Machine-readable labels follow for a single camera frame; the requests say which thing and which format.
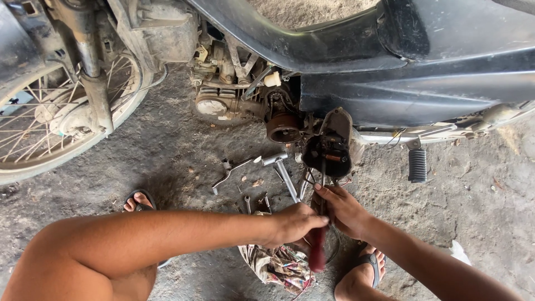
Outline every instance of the motorcycle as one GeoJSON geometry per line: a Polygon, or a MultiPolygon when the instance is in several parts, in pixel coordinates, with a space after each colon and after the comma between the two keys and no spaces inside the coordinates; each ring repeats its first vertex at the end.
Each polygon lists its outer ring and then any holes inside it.
{"type": "Polygon", "coordinates": [[[175,62],[200,115],[263,121],[338,179],[364,146],[406,144],[424,183],[424,144],[533,113],[534,14],[521,0],[381,0],[283,29],[244,0],[3,0],[0,184],[107,137],[175,62]]]}

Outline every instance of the motorcycle front wheel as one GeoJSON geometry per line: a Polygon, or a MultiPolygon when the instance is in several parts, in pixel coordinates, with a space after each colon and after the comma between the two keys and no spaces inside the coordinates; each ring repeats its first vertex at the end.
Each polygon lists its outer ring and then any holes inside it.
{"type": "MultiPolygon", "coordinates": [[[[121,54],[104,69],[117,128],[141,103],[154,74],[130,54],[121,54]]],[[[105,138],[87,126],[91,114],[84,87],[61,64],[47,65],[17,82],[0,99],[0,184],[48,171],[105,138]]]]}

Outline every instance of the patterned cloth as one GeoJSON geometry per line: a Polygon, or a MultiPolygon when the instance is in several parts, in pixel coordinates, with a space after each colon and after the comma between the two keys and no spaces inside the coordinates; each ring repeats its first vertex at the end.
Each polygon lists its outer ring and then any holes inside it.
{"type": "Polygon", "coordinates": [[[287,291],[297,295],[316,279],[305,260],[307,256],[288,246],[267,249],[259,245],[242,245],[238,246],[238,249],[245,262],[264,284],[282,284],[287,291]]]}

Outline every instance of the concrete floor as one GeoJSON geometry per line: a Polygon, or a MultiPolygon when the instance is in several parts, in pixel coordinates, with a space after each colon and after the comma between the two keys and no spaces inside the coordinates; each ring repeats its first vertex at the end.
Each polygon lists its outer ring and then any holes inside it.
{"type": "MultiPolygon", "coordinates": [[[[348,11],[350,1],[258,3],[263,14],[289,26],[354,13],[348,11]]],[[[149,92],[109,139],[50,172],[0,186],[2,291],[24,247],[41,228],[66,217],[120,211],[123,198],[137,187],[149,189],[164,209],[236,212],[234,202],[242,203],[238,183],[253,199],[267,192],[274,210],[291,204],[273,169],[254,164],[225,182],[220,195],[212,194],[210,185],[223,172],[221,159],[238,162],[279,152],[283,146],[264,138],[262,124],[211,127],[193,113],[194,92],[189,87],[187,68],[171,65],[168,79],[149,92]],[[239,180],[242,175],[247,176],[244,183],[239,180]],[[265,183],[251,187],[258,178],[265,183]]],[[[459,146],[449,142],[426,146],[433,171],[426,185],[408,183],[406,149],[370,147],[356,183],[348,189],[371,213],[445,252],[451,240],[457,240],[476,268],[525,299],[535,300],[534,131],[535,118],[487,138],[462,140],[459,146]],[[494,179],[503,187],[496,193],[491,190],[494,179]]],[[[287,168],[298,175],[300,166],[287,162],[287,168]]],[[[354,257],[355,247],[354,241],[342,237],[339,255],[300,298],[333,300],[334,285],[354,257]]],[[[378,289],[403,300],[436,299],[391,261],[378,289]]],[[[263,285],[234,247],[175,259],[158,272],[150,300],[246,298],[290,300],[293,295],[281,287],[263,285]]]]}

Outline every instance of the flip-flop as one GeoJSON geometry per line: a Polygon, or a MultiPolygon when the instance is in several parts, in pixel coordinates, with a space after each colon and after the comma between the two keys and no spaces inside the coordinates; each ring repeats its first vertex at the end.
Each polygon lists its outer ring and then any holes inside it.
{"type": "MultiPolygon", "coordinates": [[[[126,211],[124,209],[124,205],[127,204],[128,200],[129,199],[134,199],[134,202],[136,203],[136,207],[134,208],[134,211],[143,211],[143,210],[158,210],[156,208],[156,203],[154,202],[154,198],[150,195],[150,193],[148,191],[146,191],[145,189],[137,189],[137,190],[134,190],[132,191],[125,199],[125,202],[123,203],[123,212],[126,211]],[[143,193],[147,199],[149,200],[150,204],[152,205],[152,208],[147,206],[147,205],[144,205],[144,204],[140,204],[138,202],[135,201],[134,199],[134,195],[138,192],[141,192],[143,193]]],[[[158,268],[163,268],[165,267],[166,265],[169,264],[169,262],[171,262],[171,259],[172,258],[169,258],[169,259],[166,259],[166,260],[163,260],[163,261],[160,261],[158,263],[158,268]]]]}
{"type": "Polygon", "coordinates": [[[377,256],[375,256],[375,252],[371,254],[364,254],[357,258],[355,267],[358,267],[362,264],[371,264],[373,267],[373,288],[376,288],[379,284],[379,261],[377,260],[377,256]]]}

